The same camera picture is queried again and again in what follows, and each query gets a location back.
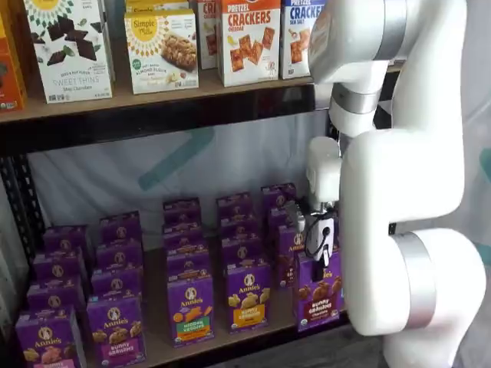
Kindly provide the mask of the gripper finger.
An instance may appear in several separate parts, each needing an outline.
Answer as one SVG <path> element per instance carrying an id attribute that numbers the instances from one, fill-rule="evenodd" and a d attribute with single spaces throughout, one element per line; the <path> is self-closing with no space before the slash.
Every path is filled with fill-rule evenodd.
<path id="1" fill-rule="evenodd" d="M 313 265 L 313 281 L 318 282 L 324 278 L 324 270 L 329 266 L 330 254 L 328 247 L 323 249 L 315 256 Z"/>

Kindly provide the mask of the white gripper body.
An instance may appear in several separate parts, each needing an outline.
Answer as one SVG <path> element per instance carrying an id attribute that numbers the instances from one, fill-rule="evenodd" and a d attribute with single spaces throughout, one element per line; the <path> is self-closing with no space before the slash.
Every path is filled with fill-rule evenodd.
<path id="1" fill-rule="evenodd" d="M 334 251 L 334 218 L 327 214 L 309 216 L 305 226 L 305 254 L 315 256 L 328 247 L 330 258 Z"/>

